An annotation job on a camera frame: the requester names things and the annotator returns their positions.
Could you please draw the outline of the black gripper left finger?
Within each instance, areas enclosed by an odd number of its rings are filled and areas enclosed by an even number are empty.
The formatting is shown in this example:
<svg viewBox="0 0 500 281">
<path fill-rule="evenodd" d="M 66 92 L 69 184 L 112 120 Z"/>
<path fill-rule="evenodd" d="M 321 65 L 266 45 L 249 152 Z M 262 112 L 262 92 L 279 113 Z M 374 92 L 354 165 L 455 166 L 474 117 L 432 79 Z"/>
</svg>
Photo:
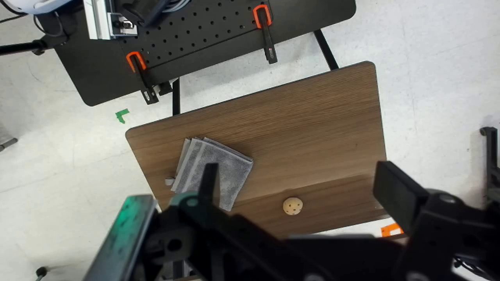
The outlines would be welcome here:
<svg viewBox="0 0 500 281">
<path fill-rule="evenodd" d="M 210 162 L 205 165 L 201 188 L 199 188 L 199 201 L 201 201 L 201 209 L 204 212 L 210 212 L 213 209 L 218 174 L 219 174 L 218 162 Z"/>
</svg>

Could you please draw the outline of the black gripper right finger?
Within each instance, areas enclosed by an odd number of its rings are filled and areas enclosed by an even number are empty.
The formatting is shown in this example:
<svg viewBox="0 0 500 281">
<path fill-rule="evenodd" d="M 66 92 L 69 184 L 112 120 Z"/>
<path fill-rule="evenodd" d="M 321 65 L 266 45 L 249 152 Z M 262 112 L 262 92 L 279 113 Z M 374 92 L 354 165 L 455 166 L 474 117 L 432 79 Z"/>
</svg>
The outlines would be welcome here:
<svg viewBox="0 0 500 281">
<path fill-rule="evenodd" d="M 379 160 L 374 196 L 384 209 L 410 234 L 430 193 L 391 160 Z"/>
</svg>

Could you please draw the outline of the black perforated robot base table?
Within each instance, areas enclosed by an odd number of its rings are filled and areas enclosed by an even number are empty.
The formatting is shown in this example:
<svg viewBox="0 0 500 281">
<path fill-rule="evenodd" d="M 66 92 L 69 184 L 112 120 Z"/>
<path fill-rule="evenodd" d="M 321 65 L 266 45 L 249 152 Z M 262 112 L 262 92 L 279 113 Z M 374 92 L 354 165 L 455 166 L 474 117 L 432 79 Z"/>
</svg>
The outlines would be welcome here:
<svg viewBox="0 0 500 281">
<path fill-rule="evenodd" d="M 63 13 L 71 29 L 68 42 L 57 48 L 82 99 L 96 106 L 141 87 L 126 56 L 138 49 L 155 84 L 262 49 L 263 32 L 252 9 L 268 3 L 274 42 L 312 32 L 355 15 L 355 0 L 191 0 L 160 24 L 137 35 L 93 40 L 82 12 Z"/>
</svg>

